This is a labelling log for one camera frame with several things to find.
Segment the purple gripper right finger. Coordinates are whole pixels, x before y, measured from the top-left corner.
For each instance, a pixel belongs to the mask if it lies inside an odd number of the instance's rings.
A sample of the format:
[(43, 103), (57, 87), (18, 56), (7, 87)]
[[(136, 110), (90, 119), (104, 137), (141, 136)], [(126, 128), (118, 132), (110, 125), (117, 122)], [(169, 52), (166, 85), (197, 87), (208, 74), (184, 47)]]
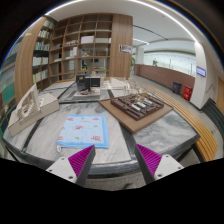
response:
[(160, 155), (139, 144), (136, 145), (135, 155), (147, 184), (183, 169), (169, 154)]

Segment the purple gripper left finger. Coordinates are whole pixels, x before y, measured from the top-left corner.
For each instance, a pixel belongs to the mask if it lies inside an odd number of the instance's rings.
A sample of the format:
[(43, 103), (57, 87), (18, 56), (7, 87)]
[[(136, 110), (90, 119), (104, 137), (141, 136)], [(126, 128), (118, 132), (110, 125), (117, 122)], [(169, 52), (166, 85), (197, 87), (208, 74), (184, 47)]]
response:
[(60, 157), (46, 171), (83, 187), (95, 155), (95, 146), (91, 145), (69, 158)]

